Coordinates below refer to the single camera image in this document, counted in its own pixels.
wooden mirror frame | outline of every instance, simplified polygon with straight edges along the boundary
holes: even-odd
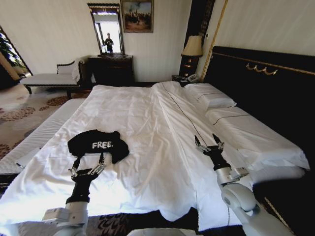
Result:
[[[95,35],[96,35],[96,39],[98,42],[98,47],[99,47],[99,52],[101,55],[125,55],[125,48],[124,48],[124,39],[123,39],[123,31],[122,31],[122,22],[121,22],[121,15],[120,15],[120,5],[119,3],[88,3],[87,4],[89,9],[90,9],[90,14],[93,20],[93,27],[94,27],[94,31],[95,31]],[[97,31],[96,31],[96,27],[95,27],[95,20],[94,20],[94,16],[92,13],[92,9],[91,8],[103,8],[103,7],[107,7],[107,8],[116,8],[117,9],[117,15],[118,15],[118,23],[119,23],[119,30],[120,30],[120,34],[119,34],[119,40],[120,40],[120,48],[121,48],[121,52],[120,53],[103,53],[102,52],[102,47],[101,47],[101,43],[99,41],[98,35],[97,35]]]

white wall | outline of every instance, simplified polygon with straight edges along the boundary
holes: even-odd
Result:
[[[99,54],[87,2],[119,0],[1,0],[0,25],[34,74],[56,64]],[[178,74],[191,0],[155,0],[154,32],[124,33],[137,81],[165,81]]]
[[[213,14],[224,0],[216,0]],[[314,0],[229,0],[215,45],[315,56]],[[214,34],[218,18],[208,27]],[[201,74],[212,37],[205,41]]]

black headboard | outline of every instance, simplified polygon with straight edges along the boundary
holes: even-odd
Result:
[[[312,167],[315,57],[216,46],[204,82],[297,144]]]

telephone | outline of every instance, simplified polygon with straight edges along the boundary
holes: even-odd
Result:
[[[187,80],[190,83],[198,83],[199,82],[199,78],[196,74],[192,74],[192,75],[188,76]]]

white duvet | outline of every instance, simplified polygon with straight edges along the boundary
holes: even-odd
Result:
[[[221,199],[209,157],[194,144],[194,123],[206,144],[212,126],[176,82],[152,88],[96,86],[74,115],[14,179],[0,199],[0,224],[40,221],[49,208],[64,207],[74,182],[68,169],[75,158],[67,141],[92,129],[117,130],[130,154],[111,164],[91,183],[89,216],[160,210],[174,221],[190,207],[199,213],[199,230],[239,224]],[[80,169],[97,165],[99,154],[82,158]]]

